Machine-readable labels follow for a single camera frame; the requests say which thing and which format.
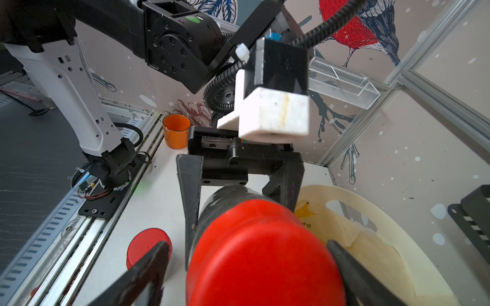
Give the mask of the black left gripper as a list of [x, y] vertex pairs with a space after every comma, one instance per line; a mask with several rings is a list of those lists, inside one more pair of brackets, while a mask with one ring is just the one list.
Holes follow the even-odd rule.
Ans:
[[185, 214], [185, 270], [199, 220], [201, 184], [246, 185], [249, 174], [267, 175], [262, 194], [291, 212], [296, 209], [304, 175], [301, 154], [290, 144], [261, 144], [238, 137], [237, 131], [192, 127], [188, 154], [176, 158]]

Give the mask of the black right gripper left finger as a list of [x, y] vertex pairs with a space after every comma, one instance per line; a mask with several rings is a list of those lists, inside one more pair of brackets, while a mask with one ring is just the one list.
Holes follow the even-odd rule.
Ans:
[[159, 305], [170, 246], [158, 242], [91, 305]]

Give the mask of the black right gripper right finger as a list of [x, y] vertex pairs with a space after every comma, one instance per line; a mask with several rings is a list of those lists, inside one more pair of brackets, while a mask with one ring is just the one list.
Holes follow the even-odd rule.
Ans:
[[329, 240], [326, 248], [342, 278], [346, 305], [405, 305], [338, 242]]

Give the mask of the glass jar with tea leaves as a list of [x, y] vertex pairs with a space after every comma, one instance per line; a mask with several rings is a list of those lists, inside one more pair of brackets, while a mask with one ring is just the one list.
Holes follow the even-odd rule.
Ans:
[[216, 218], [248, 200], [266, 200], [278, 204], [278, 202], [269, 197], [245, 186], [233, 185], [222, 187], [207, 199], [195, 228], [195, 237], [191, 248], [196, 248], [201, 236]]

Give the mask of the red jar lid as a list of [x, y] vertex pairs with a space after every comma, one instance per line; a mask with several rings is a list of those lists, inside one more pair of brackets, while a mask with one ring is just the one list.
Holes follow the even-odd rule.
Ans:
[[344, 305], [321, 241], [285, 207], [248, 200], [201, 235], [186, 276], [188, 305]]

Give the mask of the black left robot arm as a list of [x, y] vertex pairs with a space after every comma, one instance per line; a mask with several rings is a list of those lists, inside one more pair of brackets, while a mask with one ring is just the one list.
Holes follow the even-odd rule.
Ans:
[[112, 83], [111, 99], [179, 113], [196, 126], [211, 125], [213, 111], [202, 93], [191, 99], [183, 85], [145, 62], [141, 1], [1, 1], [1, 42], [33, 43], [39, 51], [49, 39], [67, 36], [55, 17], [77, 32], [97, 87], [103, 80]]

